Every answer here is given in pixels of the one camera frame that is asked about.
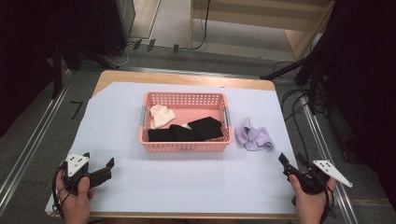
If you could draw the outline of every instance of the basket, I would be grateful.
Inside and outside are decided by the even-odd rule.
[[[152,121],[149,109],[154,105],[166,105],[173,109],[176,118],[162,128],[171,124],[184,124],[205,117],[212,117],[221,122],[223,136],[204,142],[150,142],[149,125]],[[227,99],[223,93],[208,92],[147,92],[143,101],[139,141],[148,152],[165,151],[223,151],[233,139],[233,128]]]

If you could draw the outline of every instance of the hand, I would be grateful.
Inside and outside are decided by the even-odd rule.
[[[89,189],[90,179],[87,176],[81,178],[78,183],[78,195],[75,195],[64,188],[63,174],[64,170],[57,175],[56,189],[64,211],[64,223],[87,224],[91,213],[90,199],[93,198],[93,191]]]
[[[327,205],[325,192],[323,191],[320,194],[310,195],[303,192],[297,176],[289,175],[289,180],[296,193],[296,207],[300,224],[319,224],[324,207]],[[335,183],[335,179],[331,177],[327,182],[327,186],[331,190],[334,190]]]

